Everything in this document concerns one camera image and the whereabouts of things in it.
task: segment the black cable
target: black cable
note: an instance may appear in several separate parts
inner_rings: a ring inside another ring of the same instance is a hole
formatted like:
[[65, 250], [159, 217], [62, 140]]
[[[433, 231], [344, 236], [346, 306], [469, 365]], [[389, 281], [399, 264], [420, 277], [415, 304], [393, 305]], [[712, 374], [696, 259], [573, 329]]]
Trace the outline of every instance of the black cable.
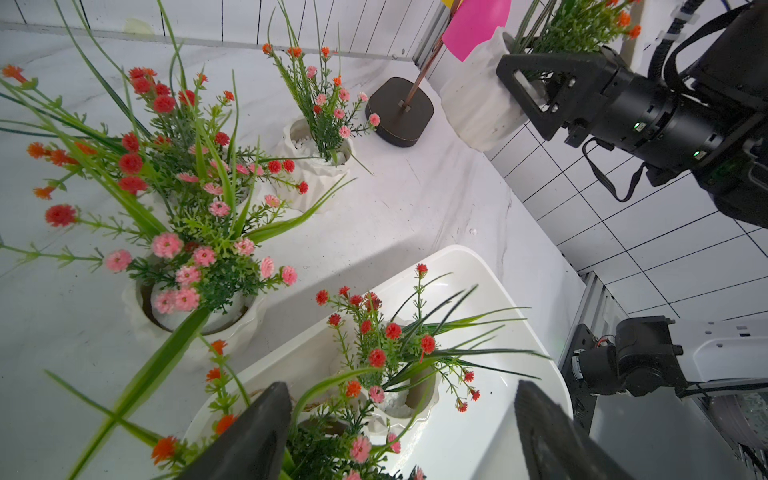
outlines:
[[[687, 0], [683, 6], [680, 7], [680, 13], [685, 15], [693, 15], [703, 2], [704, 0]], [[683, 30], [683, 27], [686, 23], [687, 21], [675, 18], [672, 21], [672, 25], [670, 25], [669, 30], [667, 30], [667, 34], [677, 37], [677, 35], [680, 34], [680, 32]], [[659, 80], [661, 78], [661, 72], [664, 69], [664, 61], [667, 60], [667, 55], [669, 55], [670, 48], [672, 48], [673, 43], [674, 40], [664, 39], [659, 43], [659, 45], [657, 45], [656, 49], [654, 50], [654, 56], [650, 59], [650, 65], [648, 65], [649, 79]]]

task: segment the orange flower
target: orange flower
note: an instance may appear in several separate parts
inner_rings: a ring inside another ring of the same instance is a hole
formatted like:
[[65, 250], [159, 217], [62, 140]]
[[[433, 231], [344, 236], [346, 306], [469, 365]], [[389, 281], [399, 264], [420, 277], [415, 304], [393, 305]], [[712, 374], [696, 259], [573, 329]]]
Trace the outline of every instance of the orange flower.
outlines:
[[170, 460], [176, 455], [176, 444], [179, 441], [174, 436], [165, 437], [157, 441], [157, 445], [152, 449], [152, 458], [154, 458], [154, 464], [157, 465], [160, 462]]
[[220, 378], [221, 378], [221, 370], [216, 368], [208, 372], [208, 375], [205, 376], [205, 381], [213, 382], [214, 380], [218, 380]]
[[27, 153], [32, 158], [40, 158], [40, 157], [47, 157], [48, 155], [51, 154], [51, 151], [43, 147], [43, 144], [36, 141], [33, 144], [29, 144], [29, 147], [27, 147]]
[[83, 152], [86, 155], [96, 155], [96, 150], [91, 148], [91, 145], [86, 143], [80, 143], [79, 141], [76, 141], [74, 143], [75, 147], [79, 148], [81, 152]]
[[620, 13], [619, 17], [616, 19], [616, 23], [618, 23], [620, 27], [626, 27], [631, 22], [632, 22], [632, 17], [629, 16], [629, 14], [626, 12]]
[[634, 28], [632, 28], [629, 33], [627, 33], [627, 36], [629, 38], [637, 38], [640, 36], [641, 27], [639, 25], [635, 25]]
[[45, 188], [37, 187], [35, 189], [32, 189], [32, 191], [35, 192], [35, 196], [42, 200], [53, 200], [51, 198], [51, 192], [53, 190], [56, 190], [56, 187], [45, 187]]
[[221, 417], [221, 420], [216, 424], [216, 435], [221, 435], [226, 432], [229, 427], [235, 423], [235, 420], [237, 420], [235, 415], [225, 415]]
[[15, 78], [19, 83], [23, 84], [27, 81], [27, 79], [22, 76], [22, 72], [23, 70], [21, 70], [19, 67], [6, 65], [2, 69], [2, 76], [6, 78]]
[[224, 340], [217, 340], [217, 341], [215, 341], [215, 342], [210, 344], [210, 348], [214, 349], [214, 351], [216, 353], [218, 353], [219, 355], [223, 355], [224, 354], [224, 347], [225, 346], [227, 346], [227, 342], [225, 342]]

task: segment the lamp base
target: lamp base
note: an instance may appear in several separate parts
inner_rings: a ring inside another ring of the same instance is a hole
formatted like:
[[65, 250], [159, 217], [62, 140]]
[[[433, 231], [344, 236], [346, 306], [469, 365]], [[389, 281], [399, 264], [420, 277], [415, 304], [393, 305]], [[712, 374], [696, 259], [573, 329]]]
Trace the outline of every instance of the lamp base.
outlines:
[[435, 113], [435, 107], [421, 88], [416, 90], [407, 108], [402, 103], [408, 97], [413, 83], [404, 78], [392, 77], [368, 100], [366, 116], [379, 114], [381, 123], [376, 127], [387, 143], [397, 147], [412, 147]]

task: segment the red flower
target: red flower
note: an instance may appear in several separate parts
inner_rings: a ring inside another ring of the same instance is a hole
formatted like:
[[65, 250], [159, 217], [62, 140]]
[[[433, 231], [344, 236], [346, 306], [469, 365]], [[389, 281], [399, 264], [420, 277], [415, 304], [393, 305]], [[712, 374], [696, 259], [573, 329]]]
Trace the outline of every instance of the red flower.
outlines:
[[620, 13], [620, 14], [619, 14], [619, 17], [618, 17], [618, 18], [617, 18], [617, 20], [616, 20], [616, 23], [618, 23], [618, 25], [619, 25], [620, 27], [626, 27], [626, 26], [628, 26], [628, 25], [629, 25], [631, 22], [632, 22], [632, 17], [631, 17], [631, 16], [629, 16], [629, 14], [628, 14], [628, 13], [626, 13], [626, 12], [622, 12], [622, 13]]
[[221, 420], [216, 424], [216, 435], [222, 435], [226, 432], [227, 429], [235, 423], [235, 420], [237, 420], [235, 415], [225, 415], [221, 417]]
[[390, 340], [397, 340], [402, 334], [402, 329], [397, 323], [390, 323], [386, 326], [386, 337]]
[[378, 310], [382, 305], [382, 301], [376, 296], [374, 292], [366, 295], [366, 310], [373, 311]]
[[51, 198], [51, 192], [53, 190], [56, 190], [56, 187], [44, 187], [44, 188], [34, 188], [32, 189], [33, 192], [35, 192], [35, 196], [41, 200], [53, 200]]
[[6, 65], [2, 69], [2, 76], [6, 78], [15, 78], [19, 83], [25, 83], [27, 81], [26, 78], [22, 76], [23, 70], [19, 67], [14, 67], [13, 65]]
[[96, 150], [94, 150], [89, 144], [82, 144], [79, 141], [76, 141], [74, 145], [86, 155], [96, 155]]
[[279, 173], [280, 170], [283, 168], [283, 165], [280, 164], [277, 160], [272, 160], [267, 164], [268, 168], [270, 169], [270, 172], [273, 174]]
[[78, 221], [78, 211], [67, 204], [54, 205], [45, 211], [45, 221], [52, 227], [66, 227]]
[[220, 378], [221, 378], [221, 370], [219, 368], [215, 368], [208, 372], [208, 375], [205, 376], [205, 381], [213, 382], [214, 380], [218, 380]]
[[29, 144], [29, 147], [27, 147], [27, 153], [32, 158], [41, 158], [50, 155], [51, 151], [43, 147], [43, 144], [36, 141], [33, 144]]
[[160, 462], [170, 460], [176, 455], [176, 444], [178, 440], [176, 437], [165, 437], [164, 439], [157, 440], [157, 445], [152, 449], [152, 458], [154, 458], [154, 464], [157, 465]]
[[78, 161], [67, 155], [67, 152], [59, 149], [51, 152], [51, 163], [57, 167], [65, 165], [77, 165]]
[[328, 303], [328, 292], [326, 290], [320, 290], [317, 295], [315, 295], [315, 301], [320, 306]]
[[170, 87], [166, 84], [157, 84], [154, 86], [154, 91], [158, 95], [170, 95]]
[[640, 36], [642, 28], [639, 25], [635, 25], [634, 28], [632, 28], [629, 33], [627, 33], [627, 36], [629, 38], [637, 38]]
[[360, 382], [357, 380], [352, 380], [346, 384], [346, 396], [350, 397], [351, 399], [360, 395], [361, 390], [362, 388], [360, 386]]
[[227, 346], [227, 342], [224, 340], [217, 340], [210, 344], [210, 348], [213, 349], [220, 356], [224, 354], [224, 347]]
[[127, 191], [131, 195], [147, 189], [147, 182], [139, 177], [123, 177], [118, 182], [118, 187]]
[[230, 143], [230, 136], [220, 131], [216, 134], [214, 141], [222, 147], [226, 147]]
[[185, 105], [194, 106], [195, 95], [192, 90], [185, 90], [179, 92], [179, 101]]
[[139, 157], [139, 154], [125, 154], [120, 157], [120, 170], [126, 175], [135, 175], [141, 171], [141, 167], [144, 166], [144, 162]]
[[170, 95], [158, 95], [157, 98], [154, 99], [152, 108], [158, 114], [169, 114], [176, 108], [176, 99]]
[[152, 84], [146, 77], [134, 78], [131, 83], [134, 86], [134, 92], [139, 95], [148, 94], [152, 90]]
[[386, 353], [382, 349], [375, 349], [368, 355], [368, 362], [375, 369], [380, 369], [386, 363]]
[[134, 132], [123, 135], [123, 147], [133, 154], [139, 151], [139, 139], [136, 138]]

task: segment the white marble countertop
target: white marble countertop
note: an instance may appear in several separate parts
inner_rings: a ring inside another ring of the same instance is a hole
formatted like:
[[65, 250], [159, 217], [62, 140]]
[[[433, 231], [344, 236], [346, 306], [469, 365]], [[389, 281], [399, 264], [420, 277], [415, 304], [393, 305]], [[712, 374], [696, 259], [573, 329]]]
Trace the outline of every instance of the white marble countertop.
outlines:
[[[121, 82], [96, 49], [81, 40], [102, 74], [116, 88]], [[139, 41], [103, 40], [119, 65], [151, 67], [167, 81], [171, 49]], [[88, 112], [90, 124], [106, 122], [117, 134], [127, 121], [63, 36], [0, 31], [0, 65], [20, 65], [39, 77], [49, 95], [64, 95], [71, 111]], [[236, 69], [240, 96], [239, 144], [263, 147], [280, 139], [283, 126], [300, 115], [276, 69], [260, 51], [190, 46], [182, 58], [187, 72], [205, 64], [210, 79], [204, 99], [230, 88]], [[343, 60], [346, 87], [373, 93], [386, 79], [413, 79], [414, 65], [403, 61]], [[361, 161], [374, 175], [353, 165], [357, 181], [339, 195], [335, 207], [300, 228], [268, 241], [263, 255], [296, 267], [299, 282], [271, 293], [266, 318], [253, 342], [235, 355], [240, 370], [308, 326], [325, 310], [314, 304], [322, 289], [349, 285], [368, 289], [441, 248], [459, 243], [491, 266], [528, 318], [546, 349], [558, 356], [584, 291], [522, 203], [482, 153], [460, 141], [445, 120], [439, 97], [425, 82], [435, 116], [422, 139], [409, 149], [393, 147], [376, 135], [356, 139]], [[3, 100], [0, 118], [33, 121], [28, 112]], [[112, 251], [119, 242], [90, 230], [53, 230], [43, 221], [51, 204], [31, 194], [57, 167], [32, 160], [30, 137], [0, 132], [4, 172], [0, 176], [0, 233], [8, 244], [76, 253], [92, 247]], [[95, 182], [73, 181], [56, 203], [109, 215], [111, 198]], [[14, 267], [16, 257], [0, 251], [0, 425], [3, 478], [61, 478], [66, 475], [102, 418], [43, 374], [51, 369], [92, 398], [111, 405], [148, 354], [124, 317], [121, 291], [126, 276], [87, 266], [62, 270], [46, 260]], [[157, 393], [132, 417], [165, 435], [181, 435], [207, 395], [204, 372], [171, 373]], [[151, 478], [157, 471], [147, 447], [118, 431], [82, 478]]]

